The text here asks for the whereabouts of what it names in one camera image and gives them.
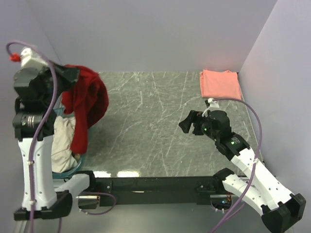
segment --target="gray floor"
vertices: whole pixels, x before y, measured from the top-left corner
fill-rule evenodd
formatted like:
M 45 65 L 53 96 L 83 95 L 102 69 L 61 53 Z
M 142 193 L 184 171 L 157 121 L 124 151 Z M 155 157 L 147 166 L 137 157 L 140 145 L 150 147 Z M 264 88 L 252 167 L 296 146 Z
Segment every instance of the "gray floor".
M 106 115 L 91 129 L 83 169 L 97 177 L 208 176 L 224 167 L 238 169 L 206 136 L 183 134 L 178 122 L 190 110 L 204 110 L 198 72 L 107 72 Z M 255 135 L 238 102 L 221 101 L 233 131 L 253 149 Z

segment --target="red towel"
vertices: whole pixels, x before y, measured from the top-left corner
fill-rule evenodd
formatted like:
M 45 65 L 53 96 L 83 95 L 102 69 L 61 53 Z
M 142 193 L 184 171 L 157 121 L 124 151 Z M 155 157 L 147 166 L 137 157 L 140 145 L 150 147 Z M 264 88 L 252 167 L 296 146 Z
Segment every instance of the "red towel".
M 65 114 L 74 112 L 76 117 L 70 149 L 73 153 L 84 154 L 87 150 L 87 130 L 105 115 L 108 93 L 98 73 L 83 66 L 66 66 L 80 69 L 79 80 L 74 88 L 63 92 L 62 104 Z

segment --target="gray marble surface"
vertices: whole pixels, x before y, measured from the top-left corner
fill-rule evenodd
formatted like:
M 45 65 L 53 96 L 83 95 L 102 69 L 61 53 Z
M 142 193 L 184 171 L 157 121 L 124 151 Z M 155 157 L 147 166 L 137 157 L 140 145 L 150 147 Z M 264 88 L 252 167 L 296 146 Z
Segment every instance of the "gray marble surface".
M 211 176 L 227 161 L 206 136 L 178 127 L 190 110 L 205 110 L 198 72 L 105 72 L 106 115 L 92 127 L 83 169 L 97 177 Z M 257 142 L 246 107 L 221 101 L 232 130 L 253 149 Z

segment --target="blue plastic basket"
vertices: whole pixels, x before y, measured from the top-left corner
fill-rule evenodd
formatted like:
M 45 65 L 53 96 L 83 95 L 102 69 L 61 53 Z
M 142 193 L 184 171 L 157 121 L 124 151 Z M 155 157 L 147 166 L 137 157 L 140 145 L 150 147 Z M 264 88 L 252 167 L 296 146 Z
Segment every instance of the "blue plastic basket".
M 61 107 L 61 108 L 54 109 L 54 111 L 56 112 L 56 114 L 58 116 L 61 116 L 63 118 L 73 117 L 74 116 L 74 114 L 65 115 L 64 114 L 64 109 L 65 109 L 64 107 Z M 80 156 L 80 160 L 78 162 L 78 165 L 76 167 L 72 168 L 71 170 L 66 171 L 66 172 L 62 172 L 62 173 L 53 172 L 52 173 L 53 174 L 53 179 L 65 179 L 65 178 L 73 176 L 74 173 L 77 172 L 82 167 L 82 165 L 84 163 L 84 160 L 85 160 L 85 157 L 86 157 L 86 154 L 87 153 L 82 154 Z

